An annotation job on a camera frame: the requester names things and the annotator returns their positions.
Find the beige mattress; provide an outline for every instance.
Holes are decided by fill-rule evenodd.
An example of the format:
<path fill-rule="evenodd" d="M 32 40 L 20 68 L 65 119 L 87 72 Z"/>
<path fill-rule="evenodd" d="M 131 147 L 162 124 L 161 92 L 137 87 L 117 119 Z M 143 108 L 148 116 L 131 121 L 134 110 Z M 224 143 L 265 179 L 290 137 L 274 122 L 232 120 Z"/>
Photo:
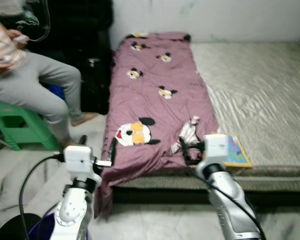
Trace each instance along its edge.
<path fill-rule="evenodd" d="M 248 191 L 300 191 L 300 43 L 194 43 L 197 70 L 225 134 L 239 136 L 253 168 L 229 168 Z M 119 185 L 204 189 L 182 170 Z"/>

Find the striped shirt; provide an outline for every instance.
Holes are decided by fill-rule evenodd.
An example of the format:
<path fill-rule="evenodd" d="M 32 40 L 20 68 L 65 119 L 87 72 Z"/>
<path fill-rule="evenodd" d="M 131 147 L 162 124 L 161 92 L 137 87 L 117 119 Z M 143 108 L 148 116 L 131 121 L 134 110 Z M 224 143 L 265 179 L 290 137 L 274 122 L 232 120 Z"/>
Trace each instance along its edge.
<path fill-rule="evenodd" d="M 26 52 L 17 49 L 13 41 L 7 35 L 5 28 L 0 24 L 0 56 L 10 56 L 13 68 L 22 62 Z"/>

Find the green stool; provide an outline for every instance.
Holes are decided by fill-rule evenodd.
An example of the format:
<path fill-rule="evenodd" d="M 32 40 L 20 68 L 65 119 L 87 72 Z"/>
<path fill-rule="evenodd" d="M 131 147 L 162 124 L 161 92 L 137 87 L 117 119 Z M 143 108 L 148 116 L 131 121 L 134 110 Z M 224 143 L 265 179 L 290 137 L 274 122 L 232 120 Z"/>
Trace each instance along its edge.
<path fill-rule="evenodd" d="M 21 150 L 18 144 L 23 143 L 41 143 L 50 151 L 58 146 L 55 137 L 40 116 L 22 107 L 0 103 L 0 130 L 5 141 L 17 151 Z"/>

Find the white wall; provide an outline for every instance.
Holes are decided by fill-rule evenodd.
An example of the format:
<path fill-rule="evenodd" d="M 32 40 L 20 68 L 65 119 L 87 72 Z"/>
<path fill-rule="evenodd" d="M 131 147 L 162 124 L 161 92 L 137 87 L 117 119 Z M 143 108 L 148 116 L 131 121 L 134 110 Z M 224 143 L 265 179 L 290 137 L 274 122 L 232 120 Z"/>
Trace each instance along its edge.
<path fill-rule="evenodd" d="M 113 5 L 113 48 L 141 31 L 188 32 L 194 42 L 300 40 L 300 0 L 113 0 Z"/>

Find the colorful book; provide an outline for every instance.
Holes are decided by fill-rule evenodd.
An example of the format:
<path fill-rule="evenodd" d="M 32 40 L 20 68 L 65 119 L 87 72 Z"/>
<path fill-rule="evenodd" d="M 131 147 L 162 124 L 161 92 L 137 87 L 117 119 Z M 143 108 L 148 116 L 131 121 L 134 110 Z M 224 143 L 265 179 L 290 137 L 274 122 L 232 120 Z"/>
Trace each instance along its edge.
<path fill-rule="evenodd" d="M 229 157 L 224 164 L 227 167 L 252 168 L 253 165 L 249 160 L 239 138 L 235 135 L 228 135 L 229 139 Z"/>

